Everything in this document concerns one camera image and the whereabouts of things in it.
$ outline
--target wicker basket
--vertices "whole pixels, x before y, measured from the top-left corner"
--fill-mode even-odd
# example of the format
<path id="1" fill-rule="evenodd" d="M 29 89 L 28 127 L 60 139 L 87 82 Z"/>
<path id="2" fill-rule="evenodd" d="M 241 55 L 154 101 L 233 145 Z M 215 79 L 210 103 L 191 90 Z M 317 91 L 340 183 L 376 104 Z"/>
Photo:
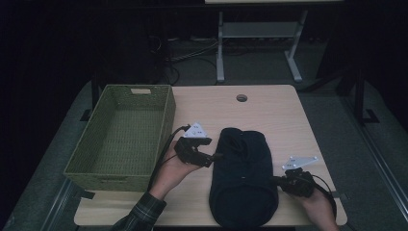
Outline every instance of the wicker basket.
<path id="1" fill-rule="evenodd" d="M 86 190 L 146 191 L 175 108 L 171 86 L 108 85 L 64 175 Z"/>

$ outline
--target human hand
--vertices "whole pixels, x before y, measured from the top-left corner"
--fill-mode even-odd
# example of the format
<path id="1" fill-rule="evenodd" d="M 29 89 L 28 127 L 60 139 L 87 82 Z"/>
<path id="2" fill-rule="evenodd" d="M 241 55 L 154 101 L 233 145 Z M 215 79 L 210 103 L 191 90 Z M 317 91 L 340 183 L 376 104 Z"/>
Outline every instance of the human hand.
<path id="1" fill-rule="evenodd" d="M 292 197 L 299 201 L 305 209 L 309 220 L 317 226 L 319 230 L 339 230 L 339 226 L 336 224 L 336 219 L 333 215 L 331 204 L 321 191 L 314 189 L 309 198 L 294 195 L 292 195 Z"/>
<path id="2" fill-rule="evenodd" d="M 149 191 L 151 195 L 160 200 L 163 200 L 168 192 L 180 184 L 188 174 L 201 168 L 196 165 L 181 162 L 174 150 L 176 143 L 177 141 L 173 141 L 168 148 L 168 151 L 163 158 L 163 164 L 157 173 L 151 190 Z"/>

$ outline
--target white shelf leg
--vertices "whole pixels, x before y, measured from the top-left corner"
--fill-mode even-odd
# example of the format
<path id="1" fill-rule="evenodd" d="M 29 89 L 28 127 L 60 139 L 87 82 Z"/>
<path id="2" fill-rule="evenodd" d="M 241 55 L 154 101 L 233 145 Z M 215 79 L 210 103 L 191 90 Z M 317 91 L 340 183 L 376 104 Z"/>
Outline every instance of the white shelf leg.
<path id="1" fill-rule="evenodd" d="M 302 76 L 297 69 L 296 62 L 294 61 L 294 53 L 296 52 L 297 45 L 299 44 L 300 36 L 302 35 L 303 25 L 306 21 L 307 11 L 303 11 L 302 15 L 297 23 L 296 31 L 293 37 L 293 45 L 289 51 L 285 51 L 285 57 L 288 61 L 289 68 L 291 69 L 292 76 L 295 82 L 302 82 Z"/>
<path id="2" fill-rule="evenodd" d="M 224 76 L 224 60 L 222 59 L 222 12 L 219 13 L 218 23 L 218 53 L 217 53 L 217 82 L 223 83 Z"/>

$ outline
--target wrist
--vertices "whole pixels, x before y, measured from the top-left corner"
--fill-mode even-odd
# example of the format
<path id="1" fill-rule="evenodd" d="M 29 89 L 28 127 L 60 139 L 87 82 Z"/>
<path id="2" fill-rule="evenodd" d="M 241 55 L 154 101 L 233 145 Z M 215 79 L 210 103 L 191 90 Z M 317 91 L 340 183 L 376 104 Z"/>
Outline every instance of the wrist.
<path id="1" fill-rule="evenodd" d="M 159 200 L 164 200 L 170 190 L 165 186 L 153 185 L 149 193 Z"/>

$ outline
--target plaid sleeve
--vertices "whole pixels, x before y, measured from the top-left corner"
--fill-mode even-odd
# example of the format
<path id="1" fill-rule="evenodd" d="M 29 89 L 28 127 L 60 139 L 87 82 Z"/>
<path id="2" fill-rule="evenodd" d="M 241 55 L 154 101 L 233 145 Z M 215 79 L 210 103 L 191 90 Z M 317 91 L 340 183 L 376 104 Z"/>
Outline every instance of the plaid sleeve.
<path id="1" fill-rule="evenodd" d="M 151 230 L 165 206 L 164 201 L 146 192 L 129 213 L 123 230 Z"/>

